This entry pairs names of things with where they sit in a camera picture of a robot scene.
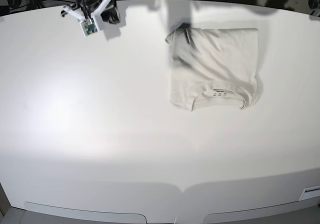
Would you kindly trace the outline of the light grey T-shirt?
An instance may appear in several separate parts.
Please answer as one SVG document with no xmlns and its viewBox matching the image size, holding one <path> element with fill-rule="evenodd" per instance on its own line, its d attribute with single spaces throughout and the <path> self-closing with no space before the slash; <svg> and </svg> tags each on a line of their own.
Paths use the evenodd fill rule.
<svg viewBox="0 0 320 224">
<path fill-rule="evenodd" d="M 192 112 L 214 106 L 241 110 L 258 96 L 256 28 L 177 28 L 167 35 L 172 105 Z"/>
</svg>

